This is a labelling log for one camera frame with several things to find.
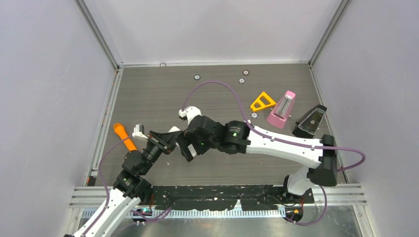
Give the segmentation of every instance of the orange handle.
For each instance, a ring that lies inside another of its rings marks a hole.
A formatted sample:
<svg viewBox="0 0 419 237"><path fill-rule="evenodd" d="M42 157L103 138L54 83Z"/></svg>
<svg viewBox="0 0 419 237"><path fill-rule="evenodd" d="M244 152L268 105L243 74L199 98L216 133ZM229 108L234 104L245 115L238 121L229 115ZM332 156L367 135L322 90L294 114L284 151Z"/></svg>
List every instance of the orange handle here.
<svg viewBox="0 0 419 237"><path fill-rule="evenodd" d="M125 128L120 123L114 124L114 131L115 133L121 138L121 140L128 137L128 134L125 132ZM135 147L134 143L131 141L131 139L126 139L124 141L125 146L128 148L129 151L135 151L137 150L137 147Z"/></svg>

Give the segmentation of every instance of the pink metronome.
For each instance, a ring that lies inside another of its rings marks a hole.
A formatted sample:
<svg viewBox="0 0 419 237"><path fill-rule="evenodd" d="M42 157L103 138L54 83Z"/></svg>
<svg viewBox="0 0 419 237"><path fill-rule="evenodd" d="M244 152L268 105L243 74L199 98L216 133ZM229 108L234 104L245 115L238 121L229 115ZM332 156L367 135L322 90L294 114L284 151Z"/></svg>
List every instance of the pink metronome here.
<svg viewBox="0 0 419 237"><path fill-rule="evenodd" d="M287 91L281 100L276 104L274 109L269 114L266 121L272 126L283 129L285 122L290 115L291 109L294 106L295 102L295 93Z"/></svg>

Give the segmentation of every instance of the orange object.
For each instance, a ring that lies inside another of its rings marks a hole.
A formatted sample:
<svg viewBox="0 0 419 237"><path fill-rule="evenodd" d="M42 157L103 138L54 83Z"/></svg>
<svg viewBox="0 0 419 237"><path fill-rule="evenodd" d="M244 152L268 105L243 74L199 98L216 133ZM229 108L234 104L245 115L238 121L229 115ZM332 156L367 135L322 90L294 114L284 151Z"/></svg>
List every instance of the orange object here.
<svg viewBox="0 0 419 237"><path fill-rule="evenodd" d="M261 98L265 99L268 104L265 104ZM262 92L254 101L253 103L250 105L250 109L253 112L257 112L259 110L263 110L266 108L269 108L271 106L276 105L276 102L268 95L266 94L266 92Z"/></svg>
<svg viewBox="0 0 419 237"><path fill-rule="evenodd" d="M115 133L121 138L121 140L128 137L128 134L125 131L125 128L120 123L114 124L114 131ZM137 147L135 147L134 143L131 141L131 139L126 139L124 141L125 146L128 148L129 151L135 151L137 150Z"/></svg>

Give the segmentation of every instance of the white plastic part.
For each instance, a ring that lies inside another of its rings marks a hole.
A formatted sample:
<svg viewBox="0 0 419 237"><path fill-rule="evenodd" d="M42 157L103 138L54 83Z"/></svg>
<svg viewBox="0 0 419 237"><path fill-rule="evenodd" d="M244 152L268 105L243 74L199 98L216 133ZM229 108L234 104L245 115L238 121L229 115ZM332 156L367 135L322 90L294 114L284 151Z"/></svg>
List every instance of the white plastic part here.
<svg viewBox="0 0 419 237"><path fill-rule="evenodd" d="M248 140L251 144L247 146L246 153L265 154L285 158L296 161L310 168L317 168L320 165L319 157L323 155L323 150L289 145L274 141L271 138L279 138L291 142L306 144L311 147L322 146L323 144L320 143L320 139L303 139L270 132L258 126L255 126L254 128L257 131L266 134L269 138L262 138L260 135L250 131Z"/></svg>
<svg viewBox="0 0 419 237"><path fill-rule="evenodd" d="M110 237L115 229L119 226L122 220L126 217L129 211L140 203L140 198L131 199L124 197L123 193L118 189L110 190L109 204L103 215L93 225L93 227L86 233L87 237ZM105 201L98 208L95 214L84 224L76 233L74 237L82 237L83 232L93 223L99 213L105 206Z"/></svg>
<svg viewBox="0 0 419 237"><path fill-rule="evenodd" d="M169 132L177 132L180 131L180 129L176 126L171 127L171 129L169 130Z"/></svg>
<svg viewBox="0 0 419 237"><path fill-rule="evenodd" d="M192 144L188 146L189 152L191 153L192 157L196 156L196 150Z"/></svg>
<svg viewBox="0 0 419 237"><path fill-rule="evenodd" d="M201 115L201 110L195 106L188 106L185 108L184 111L179 110L179 116L184 119L185 117L188 119L188 125L192 121L193 118L196 116Z"/></svg>
<svg viewBox="0 0 419 237"><path fill-rule="evenodd" d="M136 124L134 127L134 132L132 133L133 138L140 139L141 141L147 141L148 137L144 135L141 124Z"/></svg>
<svg viewBox="0 0 419 237"><path fill-rule="evenodd" d="M296 173L289 176L287 183L289 193L302 196L308 189L315 185L307 179L307 172L308 167L303 166Z"/></svg>

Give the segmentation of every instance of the enclosure wall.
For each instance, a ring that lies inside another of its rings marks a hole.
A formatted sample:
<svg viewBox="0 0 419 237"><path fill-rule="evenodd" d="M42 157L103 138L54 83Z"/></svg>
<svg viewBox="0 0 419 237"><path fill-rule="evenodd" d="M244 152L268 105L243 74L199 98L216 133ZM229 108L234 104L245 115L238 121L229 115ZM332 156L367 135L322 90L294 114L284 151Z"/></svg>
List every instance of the enclosure wall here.
<svg viewBox="0 0 419 237"><path fill-rule="evenodd" d="M87 2L127 65L307 62L340 0Z"/></svg>
<svg viewBox="0 0 419 237"><path fill-rule="evenodd" d="M72 0L1 1L0 236L59 236L115 71Z"/></svg>
<svg viewBox="0 0 419 237"><path fill-rule="evenodd" d="M314 65L339 145L367 155L349 176L383 237L419 229L418 12L416 0L352 1Z"/></svg>

